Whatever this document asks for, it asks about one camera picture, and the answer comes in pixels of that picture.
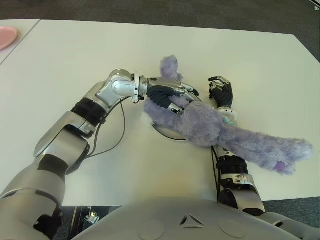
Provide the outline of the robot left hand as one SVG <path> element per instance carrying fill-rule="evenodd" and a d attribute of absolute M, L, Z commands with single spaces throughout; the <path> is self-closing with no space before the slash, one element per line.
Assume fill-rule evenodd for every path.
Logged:
<path fill-rule="evenodd" d="M 180 80 L 166 77 L 139 77 L 139 96 L 146 95 L 157 106 L 162 107 L 176 115 L 184 111 L 173 103 L 169 97 L 184 97 L 189 102 L 201 101 L 198 91 L 192 86 L 182 83 Z"/>

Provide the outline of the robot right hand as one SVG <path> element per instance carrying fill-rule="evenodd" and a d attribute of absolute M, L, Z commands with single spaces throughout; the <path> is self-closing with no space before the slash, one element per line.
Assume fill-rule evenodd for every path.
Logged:
<path fill-rule="evenodd" d="M 214 76 L 209 81 L 209 98 L 215 100 L 218 108 L 232 108 L 232 84 L 222 76 Z"/>

